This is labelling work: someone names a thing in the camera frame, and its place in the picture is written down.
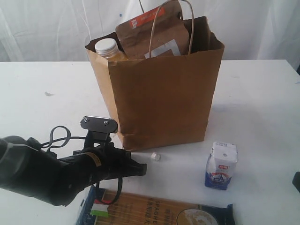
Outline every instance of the paper bag handle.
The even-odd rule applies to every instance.
[[[151,58],[151,55],[152,55],[152,39],[153,39],[153,35],[154,35],[154,29],[155,29],[158,13],[159,13],[160,9],[162,8],[162,6],[164,6],[165,4],[167,4],[170,1],[177,1],[177,0],[169,0],[169,1],[164,2],[163,4],[160,5],[160,7],[158,8],[158,10],[155,14],[153,25],[152,25],[151,37],[150,37],[149,58]],[[193,38],[194,38],[195,18],[194,18],[194,12],[193,12],[193,8],[192,8],[191,3],[188,0],[181,0],[181,1],[185,1],[189,5],[189,7],[191,9],[191,12],[192,12],[192,32],[191,32],[191,40],[190,40],[190,43],[189,43],[189,49],[188,49],[188,54],[190,55],[191,50],[192,50]]]

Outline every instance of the milk carton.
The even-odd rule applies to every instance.
[[[237,162],[236,145],[214,142],[206,164],[205,186],[226,190]]]

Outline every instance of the white lid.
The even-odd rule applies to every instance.
[[[212,156],[228,162],[238,162],[238,148],[234,144],[214,142]]]
[[[95,44],[95,50],[97,53],[106,53],[107,51],[114,49],[116,45],[117,42],[114,39],[105,38]]]

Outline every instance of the white curtain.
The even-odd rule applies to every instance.
[[[165,0],[142,0],[149,11]],[[190,0],[224,60],[300,64],[300,0]],[[182,4],[184,18],[190,18]],[[138,0],[0,0],[0,61],[85,61],[84,44],[141,14]]]

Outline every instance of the white table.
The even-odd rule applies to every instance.
[[[0,78],[1,137],[46,142],[56,125],[85,135],[79,125],[83,116],[109,116],[89,62],[3,62]],[[114,141],[120,147],[117,137]],[[227,191],[204,186],[214,141],[238,146],[237,171]],[[71,141],[56,152],[65,157],[82,146]],[[123,191],[219,207],[233,203],[239,225],[299,224],[300,194],[292,185],[300,171],[299,146],[300,77],[292,67],[285,60],[223,61],[205,141],[134,153],[148,163],[148,171],[125,178]],[[153,151],[162,155],[160,162],[150,160]],[[102,186],[116,189],[117,181]],[[67,207],[54,207],[1,189],[0,221],[73,224],[83,195]]]

